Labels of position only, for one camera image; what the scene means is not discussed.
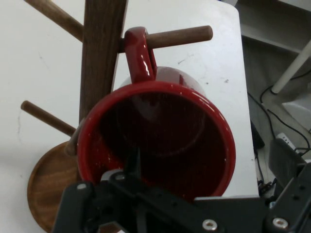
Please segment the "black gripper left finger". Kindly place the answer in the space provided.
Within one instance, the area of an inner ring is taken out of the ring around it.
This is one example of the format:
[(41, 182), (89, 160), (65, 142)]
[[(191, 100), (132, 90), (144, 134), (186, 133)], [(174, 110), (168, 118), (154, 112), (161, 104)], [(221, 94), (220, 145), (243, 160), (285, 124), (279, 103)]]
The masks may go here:
[(63, 192), (52, 232), (96, 233), (114, 223), (126, 233), (222, 233), (221, 221), (166, 190), (141, 180), (140, 150), (124, 171), (94, 186), (79, 182)]

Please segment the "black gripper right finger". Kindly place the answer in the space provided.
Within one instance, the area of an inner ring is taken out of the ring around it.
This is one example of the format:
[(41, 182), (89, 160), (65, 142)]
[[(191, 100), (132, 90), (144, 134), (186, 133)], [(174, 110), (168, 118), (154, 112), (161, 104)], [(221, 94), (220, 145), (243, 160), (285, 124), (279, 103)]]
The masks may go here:
[(279, 191), (275, 204), (263, 221), (265, 233), (309, 233), (311, 231), (311, 164), (283, 140), (271, 142), (269, 168)]

